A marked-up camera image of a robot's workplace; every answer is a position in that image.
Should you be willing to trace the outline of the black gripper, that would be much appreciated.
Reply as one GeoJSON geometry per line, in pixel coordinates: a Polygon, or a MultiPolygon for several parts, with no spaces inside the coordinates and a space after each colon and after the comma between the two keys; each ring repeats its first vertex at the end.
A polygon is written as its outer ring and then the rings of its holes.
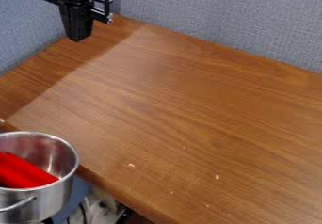
{"type": "Polygon", "coordinates": [[[111,13],[111,4],[114,0],[46,1],[59,6],[66,34],[75,42],[84,40],[92,35],[94,19],[107,24],[112,22],[114,14],[111,13]],[[75,6],[79,7],[79,19],[75,6]]]}

